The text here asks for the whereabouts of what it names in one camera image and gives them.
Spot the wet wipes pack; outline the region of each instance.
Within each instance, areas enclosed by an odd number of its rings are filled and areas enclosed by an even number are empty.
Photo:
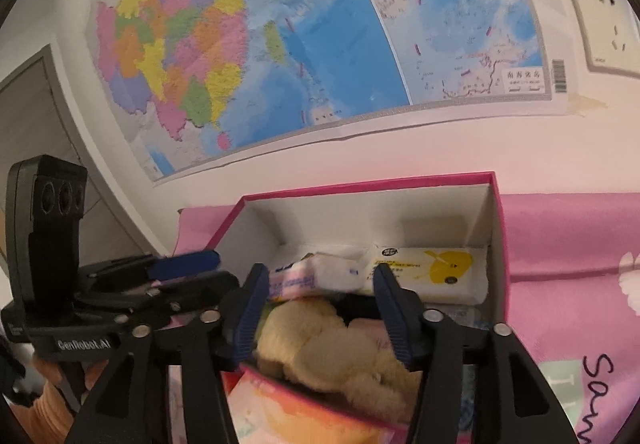
[[[301,261],[270,272],[270,298],[283,301],[327,292],[354,293],[366,274],[361,263],[324,254],[308,254]]]
[[[486,247],[388,247],[373,245],[361,260],[361,294],[373,294],[373,271],[390,268],[400,286],[434,303],[480,305],[487,296]]]

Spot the pink fabric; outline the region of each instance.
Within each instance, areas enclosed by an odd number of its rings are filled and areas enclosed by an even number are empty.
[[[512,280],[617,273],[640,252],[640,193],[503,195]]]
[[[204,206],[180,211],[174,255],[204,249],[233,206]]]
[[[609,444],[640,396],[640,317],[620,286],[621,271],[640,273],[640,194],[513,195],[502,203],[508,321],[543,372],[580,377],[577,392],[556,385],[561,402],[570,394],[564,401],[576,405],[580,442]],[[621,270],[624,255],[630,268]]]

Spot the camera lens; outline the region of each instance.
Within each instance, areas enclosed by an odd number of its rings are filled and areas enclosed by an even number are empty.
[[[50,182],[47,182],[42,189],[42,201],[40,205],[42,206],[42,211],[46,214],[51,213],[53,209],[53,205],[56,203],[56,192],[53,189],[53,185]]]
[[[69,213],[71,209],[71,185],[65,182],[60,189],[60,197],[58,198],[60,212],[64,215]]]
[[[82,188],[76,190],[74,203],[76,204],[76,209],[82,209]]]

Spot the yellow wipes package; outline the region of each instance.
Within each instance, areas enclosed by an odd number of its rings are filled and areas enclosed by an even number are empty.
[[[433,303],[479,305],[488,293],[486,247],[388,247],[373,245],[362,259],[367,281],[361,294],[373,294],[373,270],[385,262],[400,287]]]

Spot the map of china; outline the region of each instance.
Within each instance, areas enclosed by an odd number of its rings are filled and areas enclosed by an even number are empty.
[[[242,82],[248,50],[244,0],[120,0],[98,3],[98,68],[128,113],[153,101],[180,140],[187,121],[218,121]],[[228,150],[228,134],[218,145]]]

